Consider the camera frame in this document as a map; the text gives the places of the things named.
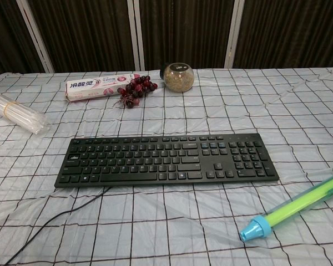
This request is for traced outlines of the black computer keyboard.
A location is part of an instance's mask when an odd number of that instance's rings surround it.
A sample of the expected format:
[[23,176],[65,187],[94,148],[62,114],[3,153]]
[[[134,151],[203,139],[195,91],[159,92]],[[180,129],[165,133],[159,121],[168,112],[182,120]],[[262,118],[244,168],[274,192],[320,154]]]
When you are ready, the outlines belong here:
[[56,188],[277,181],[259,134],[72,139]]

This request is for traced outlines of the round glass jar with grains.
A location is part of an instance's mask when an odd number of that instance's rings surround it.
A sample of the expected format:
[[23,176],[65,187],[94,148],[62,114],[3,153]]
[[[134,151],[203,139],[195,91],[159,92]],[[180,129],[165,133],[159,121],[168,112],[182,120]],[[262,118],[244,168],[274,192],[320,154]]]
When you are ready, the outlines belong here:
[[165,87],[176,93],[186,92],[194,84],[194,71],[186,63],[165,63],[160,69],[160,77]]

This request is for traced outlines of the dark red grape bunch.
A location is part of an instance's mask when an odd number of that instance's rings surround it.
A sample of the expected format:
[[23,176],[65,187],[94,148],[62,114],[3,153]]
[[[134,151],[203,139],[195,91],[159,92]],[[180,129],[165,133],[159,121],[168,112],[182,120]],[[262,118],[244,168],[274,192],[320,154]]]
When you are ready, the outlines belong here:
[[139,105],[140,99],[158,88],[156,83],[152,83],[150,76],[139,76],[131,80],[125,87],[118,88],[120,95],[119,102],[126,108],[133,108]]

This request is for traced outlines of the white pink toothpaste box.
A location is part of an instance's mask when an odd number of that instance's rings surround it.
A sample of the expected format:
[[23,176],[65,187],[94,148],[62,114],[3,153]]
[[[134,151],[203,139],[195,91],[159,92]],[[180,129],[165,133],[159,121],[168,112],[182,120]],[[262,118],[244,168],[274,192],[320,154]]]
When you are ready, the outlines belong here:
[[125,88],[139,74],[108,75],[67,81],[65,98],[68,101],[79,101],[111,96],[117,94],[118,88]]

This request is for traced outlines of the light blue checked tablecloth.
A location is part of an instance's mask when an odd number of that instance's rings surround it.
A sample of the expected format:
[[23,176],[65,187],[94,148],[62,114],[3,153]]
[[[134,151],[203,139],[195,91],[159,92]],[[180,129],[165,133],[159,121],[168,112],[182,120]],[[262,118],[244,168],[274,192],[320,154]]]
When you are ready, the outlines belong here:
[[[191,90],[75,103],[90,73],[0,75],[0,94],[46,114],[44,135],[0,117],[0,265],[333,265],[333,197],[264,239],[239,231],[333,175],[333,68],[197,69]],[[257,132],[280,179],[182,186],[54,188],[74,137]]]

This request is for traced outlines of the green blue plastic syringe pump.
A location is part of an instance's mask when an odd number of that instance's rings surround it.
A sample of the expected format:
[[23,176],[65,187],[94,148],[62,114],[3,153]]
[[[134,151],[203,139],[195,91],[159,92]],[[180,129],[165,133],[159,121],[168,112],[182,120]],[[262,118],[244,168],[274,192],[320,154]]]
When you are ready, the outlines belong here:
[[266,238],[275,227],[332,196],[333,176],[283,202],[267,213],[252,218],[249,224],[239,232],[240,239],[247,242],[257,238]]

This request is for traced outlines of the bundle of clear straws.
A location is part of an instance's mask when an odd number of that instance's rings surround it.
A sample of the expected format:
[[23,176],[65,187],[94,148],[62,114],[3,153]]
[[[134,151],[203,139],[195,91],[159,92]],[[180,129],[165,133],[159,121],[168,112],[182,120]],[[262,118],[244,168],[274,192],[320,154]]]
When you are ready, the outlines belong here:
[[1,94],[0,116],[36,135],[49,129],[45,115]]

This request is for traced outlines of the dark folding screen white frame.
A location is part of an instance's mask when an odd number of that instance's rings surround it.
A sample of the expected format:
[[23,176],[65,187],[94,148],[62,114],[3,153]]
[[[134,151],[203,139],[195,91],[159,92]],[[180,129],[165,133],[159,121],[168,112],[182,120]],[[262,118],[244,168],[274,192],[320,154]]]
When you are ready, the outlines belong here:
[[[127,0],[27,0],[57,73],[134,70]],[[222,68],[235,0],[134,0],[146,70]],[[333,0],[245,0],[234,68],[333,66]],[[0,74],[41,73],[16,0],[0,0]]]

